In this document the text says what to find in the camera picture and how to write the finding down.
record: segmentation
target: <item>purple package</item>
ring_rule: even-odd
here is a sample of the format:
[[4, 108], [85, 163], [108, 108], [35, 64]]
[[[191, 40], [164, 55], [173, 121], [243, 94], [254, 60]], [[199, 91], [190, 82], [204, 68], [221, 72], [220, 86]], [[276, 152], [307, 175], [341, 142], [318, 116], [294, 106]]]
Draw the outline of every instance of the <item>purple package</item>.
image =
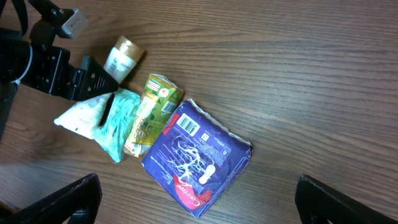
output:
[[246, 167], [252, 150], [250, 142], [230, 133], [189, 99], [171, 115], [142, 165], [198, 218]]

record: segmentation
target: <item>silver metal part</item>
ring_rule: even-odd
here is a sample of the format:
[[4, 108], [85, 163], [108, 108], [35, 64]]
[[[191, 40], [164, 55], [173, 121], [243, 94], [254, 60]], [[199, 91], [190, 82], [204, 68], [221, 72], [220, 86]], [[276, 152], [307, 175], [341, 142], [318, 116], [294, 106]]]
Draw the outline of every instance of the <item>silver metal part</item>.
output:
[[88, 25], [88, 19], [79, 9], [73, 9], [73, 12], [75, 13], [61, 27], [69, 39], [79, 36]]

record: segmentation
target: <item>red label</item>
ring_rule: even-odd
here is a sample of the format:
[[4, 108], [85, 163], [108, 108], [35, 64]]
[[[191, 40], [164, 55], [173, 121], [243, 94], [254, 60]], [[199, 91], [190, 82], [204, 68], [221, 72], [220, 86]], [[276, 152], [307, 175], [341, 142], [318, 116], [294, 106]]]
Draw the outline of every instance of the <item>red label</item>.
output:
[[169, 125], [167, 125], [167, 127], [163, 129], [163, 134], [164, 135], [166, 135], [168, 133], [170, 128], [172, 128], [172, 126], [177, 122], [179, 117], [180, 117], [180, 115], [178, 115], [177, 113], [174, 114], [174, 116], [173, 116], [172, 120], [170, 121]]
[[201, 207], [211, 198], [211, 193], [209, 189], [207, 189], [205, 193], [196, 196], [193, 192], [192, 186], [185, 182], [180, 182], [176, 175], [174, 175], [174, 187], [181, 202], [187, 208], [192, 210]]

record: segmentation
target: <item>beige bottle cap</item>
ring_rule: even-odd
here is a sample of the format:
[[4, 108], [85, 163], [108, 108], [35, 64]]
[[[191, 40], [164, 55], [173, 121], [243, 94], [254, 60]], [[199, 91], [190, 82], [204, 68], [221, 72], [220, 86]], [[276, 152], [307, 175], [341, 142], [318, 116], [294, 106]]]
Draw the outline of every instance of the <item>beige bottle cap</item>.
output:
[[115, 44], [114, 47], [122, 52], [122, 54], [127, 55], [129, 58], [133, 59], [135, 62], [138, 62], [145, 52], [144, 49], [138, 47], [124, 36], [120, 36], [118, 42]]

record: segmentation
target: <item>brown wooden surface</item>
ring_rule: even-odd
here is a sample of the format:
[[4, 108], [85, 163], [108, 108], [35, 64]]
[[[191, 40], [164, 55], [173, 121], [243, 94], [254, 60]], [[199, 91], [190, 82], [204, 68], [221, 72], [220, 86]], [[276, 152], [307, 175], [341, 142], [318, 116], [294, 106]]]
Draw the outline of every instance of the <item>brown wooden surface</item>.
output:
[[[98, 223], [300, 223], [294, 192], [306, 173], [398, 219], [397, 1], [54, 2], [90, 20], [76, 40], [55, 41], [72, 65], [83, 54], [104, 63], [125, 35], [147, 49], [130, 80], [167, 75], [254, 155], [195, 219], [137, 159], [114, 164], [97, 143], [55, 126], [73, 102], [21, 86], [0, 142], [1, 200], [26, 207], [96, 172]], [[39, 14], [28, 13], [32, 27]], [[11, 3], [0, 25], [18, 27]]]

